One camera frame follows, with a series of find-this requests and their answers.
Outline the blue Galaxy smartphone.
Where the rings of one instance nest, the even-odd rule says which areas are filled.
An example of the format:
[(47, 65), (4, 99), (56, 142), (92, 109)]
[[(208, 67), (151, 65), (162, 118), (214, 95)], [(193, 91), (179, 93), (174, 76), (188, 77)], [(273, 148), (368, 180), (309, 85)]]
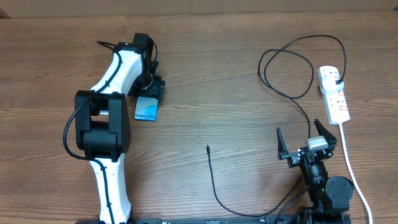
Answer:
[(136, 101), (134, 119), (140, 121), (156, 121), (159, 101), (155, 98), (139, 96)]

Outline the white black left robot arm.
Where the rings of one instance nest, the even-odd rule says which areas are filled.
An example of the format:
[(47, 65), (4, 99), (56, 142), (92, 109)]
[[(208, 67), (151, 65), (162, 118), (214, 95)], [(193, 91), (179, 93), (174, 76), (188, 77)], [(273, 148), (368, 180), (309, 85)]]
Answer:
[(99, 42), (113, 60), (102, 79), (75, 95), (75, 110), (63, 131), (63, 145), (76, 159), (89, 161), (96, 177), (100, 214), (95, 223), (133, 223), (124, 160), (131, 145), (127, 98), (135, 97), (134, 119), (155, 121), (165, 81), (157, 74), (158, 48), (148, 34), (132, 42)]

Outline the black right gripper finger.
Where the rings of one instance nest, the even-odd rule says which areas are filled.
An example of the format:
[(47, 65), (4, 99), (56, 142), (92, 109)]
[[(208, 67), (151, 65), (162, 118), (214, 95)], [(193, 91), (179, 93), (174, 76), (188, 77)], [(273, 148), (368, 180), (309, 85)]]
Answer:
[(315, 127), (320, 136), (323, 136), (329, 145), (329, 148), (335, 148), (338, 142), (337, 138), (329, 132), (318, 119), (314, 120)]
[(285, 145), (283, 136), (282, 136), (282, 132), (280, 130), (280, 128), (277, 128), (277, 143), (278, 143), (278, 153), (279, 155), (284, 155), (284, 154), (288, 154), (288, 150), (287, 147)]

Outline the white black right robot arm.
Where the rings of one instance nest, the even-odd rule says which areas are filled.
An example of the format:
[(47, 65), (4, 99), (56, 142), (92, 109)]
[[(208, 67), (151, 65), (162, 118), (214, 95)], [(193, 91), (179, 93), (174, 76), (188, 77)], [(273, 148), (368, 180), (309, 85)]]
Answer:
[(284, 218), (286, 223), (350, 223), (350, 200), (353, 197), (354, 184), (346, 177), (330, 177), (326, 171), (324, 160), (333, 156), (333, 151), (338, 142), (319, 120), (314, 121), (318, 136), (306, 140), (306, 146), (297, 152), (289, 152), (280, 128), (277, 128), (278, 159), (287, 160), (288, 166), (299, 167), (305, 181), (305, 189), (289, 200), (278, 212), (274, 223), (280, 223), (283, 211), (304, 193), (308, 193), (311, 206), (301, 207), (289, 215), (290, 220)]

